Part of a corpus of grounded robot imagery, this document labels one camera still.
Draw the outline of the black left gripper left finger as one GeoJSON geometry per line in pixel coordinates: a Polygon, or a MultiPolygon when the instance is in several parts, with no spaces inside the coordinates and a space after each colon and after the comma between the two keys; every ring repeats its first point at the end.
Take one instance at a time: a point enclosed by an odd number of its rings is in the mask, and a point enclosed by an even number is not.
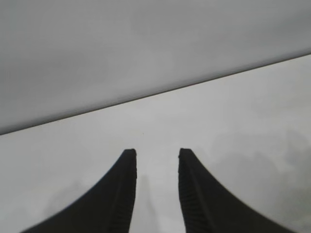
{"type": "Polygon", "coordinates": [[[27,233],[127,233],[136,198],[137,153],[126,149],[110,170],[68,207],[27,233]]]}

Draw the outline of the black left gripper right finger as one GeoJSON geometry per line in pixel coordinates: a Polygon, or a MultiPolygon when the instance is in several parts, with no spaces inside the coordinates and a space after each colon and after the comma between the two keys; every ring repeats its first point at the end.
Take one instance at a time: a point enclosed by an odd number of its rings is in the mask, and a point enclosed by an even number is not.
{"type": "Polygon", "coordinates": [[[181,148],[178,194],[188,233],[289,233],[230,193],[191,149],[181,148]]]}

